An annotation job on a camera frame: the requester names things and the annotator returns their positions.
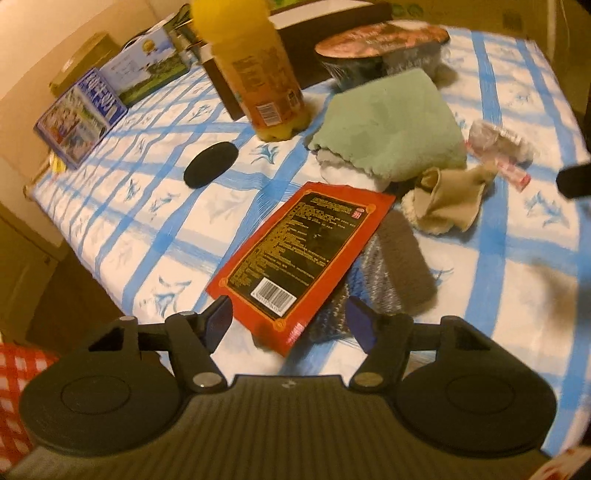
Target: round black pad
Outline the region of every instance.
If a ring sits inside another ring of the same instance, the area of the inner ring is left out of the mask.
[[[415,434],[466,456],[539,447],[556,413],[551,388],[535,373],[480,362],[425,365],[402,380],[395,399]]]
[[[20,414],[37,443],[103,456],[157,437],[180,400],[174,377],[157,365],[120,352],[74,353],[27,385]]]
[[[187,187],[199,189],[213,182],[238,158],[238,149],[230,142],[221,142],[203,150],[185,169]]]

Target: black label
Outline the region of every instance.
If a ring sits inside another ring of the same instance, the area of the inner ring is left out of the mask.
[[[285,317],[367,215],[359,205],[305,194],[238,264],[228,287],[273,320]]]

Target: barcode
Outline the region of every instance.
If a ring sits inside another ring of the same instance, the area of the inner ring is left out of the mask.
[[[291,293],[265,277],[252,291],[251,296],[277,315],[283,315],[296,301]]]
[[[275,108],[275,104],[273,102],[266,103],[265,105],[259,105],[256,107],[261,114],[262,119],[265,121],[265,125],[268,127],[272,127],[273,125],[278,125],[281,123],[281,117]]]

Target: blue and white tablecloth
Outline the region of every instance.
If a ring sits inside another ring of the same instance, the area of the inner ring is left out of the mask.
[[[535,44],[449,31],[439,83],[464,135],[484,118],[525,135],[542,155],[522,193],[496,179],[469,232],[417,234],[439,286],[418,320],[464,317],[538,371],[559,400],[544,445],[554,454],[578,441],[591,411],[591,210],[565,201],[554,183],[562,166],[588,154]],[[321,112],[310,129],[322,121],[331,85],[306,92]],[[237,162],[190,190],[185,167],[220,141],[239,147]],[[261,142],[246,119],[232,122],[198,67],[134,106],[80,170],[46,177],[34,196],[122,311],[152,323],[209,304],[203,290],[216,270],[309,180],[322,178],[301,136]],[[339,340],[297,345],[284,360],[254,347],[236,321],[214,354],[230,379],[281,371],[348,381],[363,358],[354,340]]]

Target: metal screw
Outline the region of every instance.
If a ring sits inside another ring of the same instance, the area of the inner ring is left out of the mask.
[[[212,388],[222,382],[222,377],[214,372],[202,372],[193,377],[193,383],[201,388]]]
[[[384,382],[384,378],[374,372],[363,372],[354,376],[353,381],[360,387],[377,387]]]

